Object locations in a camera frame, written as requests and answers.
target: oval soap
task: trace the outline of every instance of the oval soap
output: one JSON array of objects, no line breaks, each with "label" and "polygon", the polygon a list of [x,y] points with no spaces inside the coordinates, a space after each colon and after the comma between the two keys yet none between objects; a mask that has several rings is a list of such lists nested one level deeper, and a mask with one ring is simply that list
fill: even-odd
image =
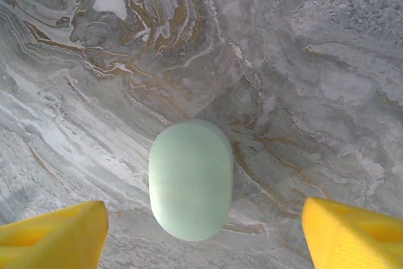
[{"label": "oval soap", "polygon": [[152,213],[165,231],[202,241],[227,222],[232,199],[230,142],[214,124],[187,120],[161,132],[149,158]]}]

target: stone countertop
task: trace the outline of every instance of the stone countertop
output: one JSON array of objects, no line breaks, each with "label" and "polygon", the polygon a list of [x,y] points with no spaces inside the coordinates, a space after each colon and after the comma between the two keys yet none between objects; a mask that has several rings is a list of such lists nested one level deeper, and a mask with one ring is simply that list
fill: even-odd
[{"label": "stone countertop", "polygon": [[[313,268],[306,197],[403,217],[403,0],[0,0],[0,221],[105,201],[101,269]],[[152,141],[216,123],[229,221],[152,216]]]}]

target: marble surface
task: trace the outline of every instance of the marble surface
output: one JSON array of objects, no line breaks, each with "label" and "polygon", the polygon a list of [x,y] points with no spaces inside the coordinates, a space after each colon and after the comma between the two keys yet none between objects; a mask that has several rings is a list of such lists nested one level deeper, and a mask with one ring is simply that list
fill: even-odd
[{"label": "marble surface", "polygon": [[[104,200],[114,268],[313,268],[307,196],[403,217],[403,0],[0,0],[0,221]],[[150,211],[152,141],[204,118],[229,221]]]}]

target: mint green soap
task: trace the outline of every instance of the mint green soap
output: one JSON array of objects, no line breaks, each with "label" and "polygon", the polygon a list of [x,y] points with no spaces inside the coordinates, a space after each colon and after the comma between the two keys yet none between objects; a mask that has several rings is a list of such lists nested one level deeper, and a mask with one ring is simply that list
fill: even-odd
[{"label": "mint green soap", "polygon": [[225,134],[204,120],[161,132],[149,159],[152,213],[165,231],[185,241],[216,235],[232,199],[232,150]]}]

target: marble veining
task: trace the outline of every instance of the marble veining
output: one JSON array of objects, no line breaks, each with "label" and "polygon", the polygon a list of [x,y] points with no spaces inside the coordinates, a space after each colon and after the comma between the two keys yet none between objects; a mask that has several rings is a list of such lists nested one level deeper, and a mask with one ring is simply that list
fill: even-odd
[{"label": "marble veining", "polygon": [[[104,200],[110,268],[313,268],[306,197],[403,217],[403,0],[0,0],[0,221]],[[216,123],[208,241],[153,218],[148,153]]]}]

